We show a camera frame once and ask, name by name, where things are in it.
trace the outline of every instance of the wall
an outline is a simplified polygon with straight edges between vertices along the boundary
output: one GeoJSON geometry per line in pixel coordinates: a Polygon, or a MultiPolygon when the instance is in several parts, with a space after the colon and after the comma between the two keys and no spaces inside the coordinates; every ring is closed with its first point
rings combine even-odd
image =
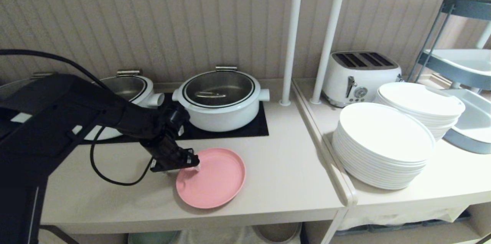
{"type": "MultiPolygon", "coordinates": [[[[295,77],[317,72],[331,1],[302,0],[295,77]]],[[[441,1],[344,0],[333,50],[375,50],[407,73],[441,1]]],[[[0,0],[0,48],[62,55],[100,78],[140,67],[156,81],[182,81],[221,63],[278,78],[289,7],[290,0],[0,0]]],[[[2,60],[3,83],[39,70],[75,72],[41,59],[2,60]]]]}

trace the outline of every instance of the white toaster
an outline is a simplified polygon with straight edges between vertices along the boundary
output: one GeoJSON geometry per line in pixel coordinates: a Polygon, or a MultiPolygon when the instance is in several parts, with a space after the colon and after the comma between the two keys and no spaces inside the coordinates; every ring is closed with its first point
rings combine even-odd
{"type": "Polygon", "coordinates": [[[335,52],[330,55],[322,90],[329,103],[342,108],[372,102],[381,85],[401,80],[399,65],[382,54],[335,52]]]}

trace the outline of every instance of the robotic arm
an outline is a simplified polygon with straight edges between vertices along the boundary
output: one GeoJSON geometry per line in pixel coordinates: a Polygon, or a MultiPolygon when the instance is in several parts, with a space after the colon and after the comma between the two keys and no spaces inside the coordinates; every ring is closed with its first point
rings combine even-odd
{"type": "Polygon", "coordinates": [[[37,243],[48,176],[95,125],[140,139],[157,172],[199,164],[191,148],[175,142],[188,121],[180,104],[142,108],[67,74],[39,79],[0,101],[1,242],[37,243]]]}

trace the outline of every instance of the stack of white plates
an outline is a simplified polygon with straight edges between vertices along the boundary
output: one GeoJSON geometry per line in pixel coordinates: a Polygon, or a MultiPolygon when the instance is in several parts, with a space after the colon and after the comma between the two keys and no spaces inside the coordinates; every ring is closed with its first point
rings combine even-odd
{"type": "Polygon", "coordinates": [[[455,96],[435,88],[405,82],[382,85],[375,103],[394,107],[421,121],[436,141],[457,123],[464,112],[464,103],[455,96]]]}
{"type": "Polygon", "coordinates": [[[345,169],[377,188],[407,187],[426,166],[435,139],[415,118],[374,103],[346,106],[333,135],[345,169]]]}

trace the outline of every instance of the black mat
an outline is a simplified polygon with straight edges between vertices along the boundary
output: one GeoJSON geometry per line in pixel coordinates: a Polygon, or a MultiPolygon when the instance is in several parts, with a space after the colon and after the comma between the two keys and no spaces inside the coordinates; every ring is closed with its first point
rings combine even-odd
{"type": "MultiPolygon", "coordinates": [[[[165,94],[165,103],[172,101],[172,94],[165,94]]],[[[268,124],[266,122],[266,115],[264,113],[263,102],[259,102],[259,112],[257,116],[247,125],[239,129],[228,132],[207,132],[202,129],[198,129],[192,124],[188,124],[184,127],[184,134],[177,138],[177,140],[189,140],[189,139],[213,139],[213,138],[229,138],[229,137],[251,137],[251,136],[268,136],[268,124]]],[[[126,143],[126,142],[138,142],[136,138],[122,135],[116,138],[97,141],[98,144],[104,143],[126,143]]],[[[91,144],[92,141],[84,140],[81,144],[91,144]]]]}

